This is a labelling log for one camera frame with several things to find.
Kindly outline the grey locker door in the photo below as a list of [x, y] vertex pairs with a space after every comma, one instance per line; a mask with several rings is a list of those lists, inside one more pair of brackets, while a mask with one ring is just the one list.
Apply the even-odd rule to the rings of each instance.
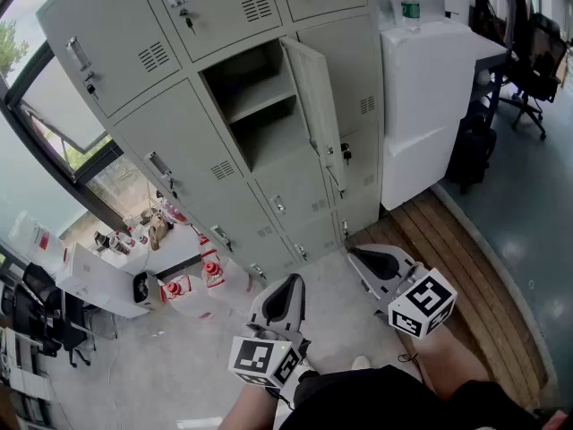
[[346, 176], [326, 57], [288, 38], [279, 39], [292, 71], [312, 147], [341, 196]]

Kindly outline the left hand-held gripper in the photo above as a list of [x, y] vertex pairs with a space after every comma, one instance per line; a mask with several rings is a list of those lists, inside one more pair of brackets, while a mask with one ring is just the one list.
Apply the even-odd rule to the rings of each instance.
[[311, 344], [299, 332], [304, 317], [305, 283], [299, 274], [270, 284], [254, 299], [242, 334], [233, 337], [228, 371], [244, 383], [282, 389]]

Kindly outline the dark hanging jacket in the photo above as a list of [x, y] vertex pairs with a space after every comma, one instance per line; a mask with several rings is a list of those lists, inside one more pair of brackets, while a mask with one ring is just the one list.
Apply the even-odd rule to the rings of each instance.
[[507, 49], [513, 48], [514, 32], [526, 26], [532, 12], [532, 0], [474, 0], [470, 5], [471, 29]]

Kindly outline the pink plastic bag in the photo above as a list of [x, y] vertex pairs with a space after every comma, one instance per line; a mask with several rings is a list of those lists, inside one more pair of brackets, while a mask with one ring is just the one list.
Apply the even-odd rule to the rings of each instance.
[[189, 223], [189, 220], [183, 215], [183, 213], [165, 198], [162, 199], [159, 205], [159, 210], [163, 217], [173, 224], [186, 225]]

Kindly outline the brown paper bag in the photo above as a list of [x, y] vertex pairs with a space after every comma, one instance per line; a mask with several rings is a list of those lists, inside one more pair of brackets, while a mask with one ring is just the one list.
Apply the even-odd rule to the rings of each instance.
[[169, 232], [169, 223], [165, 220], [160, 212], [155, 212], [150, 217], [150, 248], [157, 251], [160, 248], [161, 240], [167, 236]]

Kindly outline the person's black clothing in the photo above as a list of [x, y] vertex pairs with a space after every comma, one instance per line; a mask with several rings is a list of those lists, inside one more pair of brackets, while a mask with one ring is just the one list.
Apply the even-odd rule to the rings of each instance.
[[279, 430], [542, 430], [493, 382], [469, 381], [443, 399], [412, 375], [382, 368], [304, 377]]

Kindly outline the black window frame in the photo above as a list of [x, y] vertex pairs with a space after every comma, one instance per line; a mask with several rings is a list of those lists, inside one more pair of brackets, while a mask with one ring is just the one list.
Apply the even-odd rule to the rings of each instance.
[[151, 203], [152, 186], [83, 103], [48, 43], [31, 52], [2, 25], [0, 116], [57, 184], [108, 226]]

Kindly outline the small white appliance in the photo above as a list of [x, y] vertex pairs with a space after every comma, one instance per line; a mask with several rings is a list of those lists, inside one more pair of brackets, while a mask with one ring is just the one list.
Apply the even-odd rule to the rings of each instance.
[[164, 301], [157, 277], [146, 271], [137, 274], [133, 278], [133, 300], [137, 306], [149, 310], [160, 308]]

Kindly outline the person's left forearm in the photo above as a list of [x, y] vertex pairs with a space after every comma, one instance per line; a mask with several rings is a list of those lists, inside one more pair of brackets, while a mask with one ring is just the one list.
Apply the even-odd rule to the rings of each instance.
[[280, 403], [275, 392], [246, 384], [218, 430], [273, 430]]

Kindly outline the flat white box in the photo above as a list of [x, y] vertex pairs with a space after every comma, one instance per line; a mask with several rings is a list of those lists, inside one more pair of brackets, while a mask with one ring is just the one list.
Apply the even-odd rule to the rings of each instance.
[[56, 273], [55, 280], [64, 292], [126, 319], [150, 311], [135, 304], [132, 275], [79, 244], [66, 248], [64, 268]]

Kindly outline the wooden slat platform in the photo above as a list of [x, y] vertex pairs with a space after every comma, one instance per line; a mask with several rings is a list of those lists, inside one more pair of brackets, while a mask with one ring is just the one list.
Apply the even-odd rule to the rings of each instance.
[[364, 228], [341, 223], [345, 246], [396, 245], [437, 268], [458, 292], [448, 328], [518, 404], [538, 405], [549, 374], [525, 316], [491, 261], [431, 190]]

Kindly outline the clear plastic bag red label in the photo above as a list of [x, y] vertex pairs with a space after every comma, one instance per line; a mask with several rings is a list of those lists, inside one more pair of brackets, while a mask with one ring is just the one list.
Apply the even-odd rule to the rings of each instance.
[[67, 248], [63, 241], [27, 211], [22, 211], [16, 217], [8, 238], [16, 252], [41, 266], [50, 275], [64, 269]]

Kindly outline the grey metal locker cabinet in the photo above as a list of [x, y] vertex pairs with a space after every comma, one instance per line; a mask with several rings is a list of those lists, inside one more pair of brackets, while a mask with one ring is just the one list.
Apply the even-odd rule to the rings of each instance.
[[[379, 217], [374, 0], [47, 0], [39, 24], [113, 140], [225, 255], [266, 280]], [[279, 39], [327, 60], [346, 176], [312, 147]]]

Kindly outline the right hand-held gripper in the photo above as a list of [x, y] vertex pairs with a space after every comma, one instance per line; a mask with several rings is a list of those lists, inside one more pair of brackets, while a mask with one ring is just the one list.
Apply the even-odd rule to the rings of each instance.
[[422, 340], [451, 315], [457, 291], [437, 269], [426, 269], [403, 249], [358, 245], [347, 258], [377, 301], [374, 315], [388, 326]]

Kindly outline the black mesh office chair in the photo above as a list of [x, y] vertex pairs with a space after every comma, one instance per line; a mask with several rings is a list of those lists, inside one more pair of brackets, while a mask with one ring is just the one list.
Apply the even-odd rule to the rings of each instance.
[[500, 97], [500, 101], [518, 109], [511, 124], [513, 130], [522, 115], [527, 114], [540, 130], [540, 139], [546, 139], [543, 111], [538, 102], [554, 102], [560, 85], [557, 73], [567, 50], [568, 43], [560, 36], [559, 24], [541, 13], [533, 14], [526, 35], [514, 45], [505, 72], [517, 92], [509, 99]]

